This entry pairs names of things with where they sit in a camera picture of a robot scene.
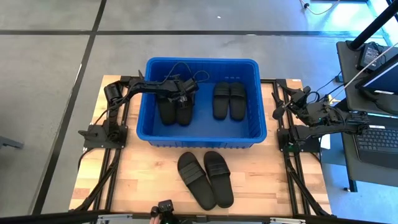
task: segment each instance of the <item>concrete floor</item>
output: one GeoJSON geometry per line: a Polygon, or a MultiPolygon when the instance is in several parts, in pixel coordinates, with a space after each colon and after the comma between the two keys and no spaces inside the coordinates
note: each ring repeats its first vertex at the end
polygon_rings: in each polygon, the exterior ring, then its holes
{"type": "MultiPolygon", "coordinates": [[[[1,29],[91,30],[100,0],[0,1],[1,29]]],[[[312,2],[322,11],[328,2],[312,2]]],[[[108,1],[100,30],[284,30],[361,31],[373,16],[364,3],[341,3],[322,16],[302,11],[297,1],[108,1]]],[[[262,78],[300,78],[313,89],[340,71],[336,42],[349,37],[240,35],[97,36],[44,205],[44,213],[68,209],[83,138],[103,75],[137,75],[152,57],[252,58],[262,78]]],[[[0,149],[0,217],[24,215],[61,122],[88,36],[0,35],[0,135],[24,141],[23,150],[0,149]]],[[[381,38],[372,39],[385,44],[381,38]]],[[[337,86],[333,83],[320,93],[337,86]]],[[[324,165],[335,215],[396,222],[398,189],[348,185],[344,167],[324,165]]]]}

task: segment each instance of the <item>wooden table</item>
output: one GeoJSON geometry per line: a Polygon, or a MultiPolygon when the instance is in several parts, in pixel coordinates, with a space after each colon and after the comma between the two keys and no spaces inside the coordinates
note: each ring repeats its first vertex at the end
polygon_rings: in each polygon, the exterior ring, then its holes
{"type": "MultiPolygon", "coordinates": [[[[106,109],[103,88],[120,79],[105,75],[96,102],[93,122],[106,109]]],[[[302,88],[300,80],[287,80],[291,88],[302,88]]],[[[127,125],[126,147],[122,150],[112,201],[112,212],[149,213],[159,201],[172,199],[176,214],[186,215],[239,215],[289,217],[292,208],[289,199],[287,175],[282,153],[279,151],[276,129],[272,118],[275,109],[271,97],[272,85],[262,84],[262,98],[266,112],[267,138],[249,149],[162,148],[151,146],[137,137],[136,125],[141,94],[131,99],[127,125]],[[190,151],[203,166],[206,151],[219,152],[231,171],[234,204],[229,208],[216,207],[204,211],[195,201],[177,172],[181,154],[190,151]]],[[[70,208],[76,208],[98,182],[104,149],[94,149],[82,160],[73,191],[70,208]]],[[[317,202],[327,212],[329,200],[319,162],[309,153],[301,153],[305,184],[317,202]]],[[[107,190],[103,191],[100,208],[104,208],[107,190]]],[[[303,213],[300,191],[295,186],[299,212],[303,213]]]]}

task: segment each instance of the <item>white cable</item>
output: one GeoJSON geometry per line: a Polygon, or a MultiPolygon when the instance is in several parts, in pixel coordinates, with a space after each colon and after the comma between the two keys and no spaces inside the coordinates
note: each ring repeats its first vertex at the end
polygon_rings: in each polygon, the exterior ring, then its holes
{"type": "Polygon", "coordinates": [[[377,56],[377,58],[373,59],[373,61],[372,61],[371,63],[369,63],[367,66],[365,66],[364,68],[362,68],[362,70],[359,71],[358,74],[356,74],[356,75],[354,76],[354,78],[352,78],[352,79],[347,83],[347,85],[345,85],[344,88],[343,88],[342,90],[340,90],[340,92],[338,92],[337,95],[336,95],[333,99],[331,99],[331,100],[329,101],[329,103],[332,102],[333,100],[335,100],[336,97],[337,97],[342,91],[344,91],[344,90],[349,86],[349,84],[351,84],[351,83],[356,79],[356,77],[358,77],[358,75],[360,75],[363,71],[365,71],[365,69],[367,69],[370,65],[372,65],[373,62],[377,61],[380,57],[382,57],[385,53],[387,53],[389,50],[391,50],[391,49],[392,49],[393,47],[395,47],[397,44],[398,44],[398,42],[397,42],[396,44],[394,44],[393,46],[389,47],[385,52],[383,52],[383,53],[381,53],[379,56],[377,56]]]}
{"type": "Polygon", "coordinates": [[[323,13],[325,13],[325,12],[329,11],[330,9],[332,9],[332,8],[333,8],[335,5],[337,5],[337,3],[339,3],[340,1],[341,1],[341,0],[337,0],[337,2],[333,3],[333,5],[331,5],[330,8],[328,8],[327,10],[325,10],[325,11],[323,11],[323,12],[321,12],[321,13],[313,12],[313,11],[310,9],[310,6],[308,6],[306,9],[308,9],[312,14],[318,16],[318,15],[322,15],[323,13]]]}

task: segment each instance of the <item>blue plastic bin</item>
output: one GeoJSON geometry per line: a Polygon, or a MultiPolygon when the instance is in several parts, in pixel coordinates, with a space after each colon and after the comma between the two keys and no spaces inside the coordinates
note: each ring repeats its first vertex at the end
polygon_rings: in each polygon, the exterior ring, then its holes
{"type": "MultiPolygon", "coordinates": [[[[159,116],[155,95],[142,96],[137,135],[153,146],[168,147],[226,147],[246,148],[263,142],[267,136],[261,83],[258,64],[249,59],[218,58],[152,58],[147,62],[145,80],[161,82],[177,62],[185,62],[192,74],[205,70],[210,74],[207,81],[200,82],[195,93],[193,119],[190,125],[165,126],[159,116]],[[246,88],[247,107],[243,121],[233,121],[229,112],[225,120],[213,117],[213,89],[218,82],[241,82],[246,88]]],[[[173,74],[181,79],[191,78],[183,63],[178,64],[173,74]]],[[[207,78],[198,73],[197,80],[207,78]]]]}

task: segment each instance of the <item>laptop keyboard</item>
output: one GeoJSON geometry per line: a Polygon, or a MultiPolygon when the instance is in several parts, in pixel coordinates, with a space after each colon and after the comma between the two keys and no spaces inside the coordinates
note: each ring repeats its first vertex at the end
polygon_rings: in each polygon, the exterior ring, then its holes
{"type": "Polygon", "coordinates": [[[364,151],[398,153],[398,130],[370,128],[366,134],[355,136],[357,147],[364,151]]]}

